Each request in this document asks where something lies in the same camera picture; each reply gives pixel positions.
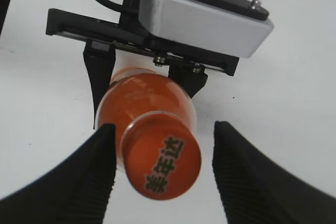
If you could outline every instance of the bottle cap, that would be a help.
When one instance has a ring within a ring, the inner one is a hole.
[[[189,129],[166,114],[136,122],[121,143],[127,177],[142,195],[156,200],[185,193],[201,169],[201,151]]]

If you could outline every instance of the plastic bottle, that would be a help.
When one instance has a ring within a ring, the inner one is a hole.
[[[116,125],[118,164],[132,186],[157,200],[178,197],[196,181],[201,152],[192,134],[196,113],[171,79],[146,69],[126,69],[112,79],[96,126]]]

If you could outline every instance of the white background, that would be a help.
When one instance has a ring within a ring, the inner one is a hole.
[[[275,162],[336,196],[335,0],[261,1],[274,32],[240,61],[234,77],[209,72],[193,100],[203,154],[194,187],[175,200],[151,201],[117,173],[105,223],[225,223],[211,168],[216,120],[229,121]],[[93,133],[84,43],[45,35],[52,7],[119,17],[94,0],[12,0],[0,39],[0,198],[55,167]],[[167,71],[119,52],[116,70],[124,66]]]

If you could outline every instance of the screw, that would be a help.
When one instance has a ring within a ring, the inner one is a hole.
[[[195,67],[193,68],[193,73],[201,73],[202,69],[202,66],[199,63],[196,63]]]
[[[258,10],[261,7],[261,1],[260,0],[252,0],[250,3],[250,8],[253,10]]]
[[[154,58],[154,63],[156,67],[162,67],[162,64],[165,63],[166,58],[161,57],[161,56],[156,56]]]

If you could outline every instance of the black ribbed pad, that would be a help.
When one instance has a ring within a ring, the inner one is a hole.
[[[114,130],[103,125],[55,169],[0,201],[0,223],[102,224],[117,165]]]
[[[254,148],[229,123],[215,124],[213,169],[229,224],[335,224],[336,200]]]

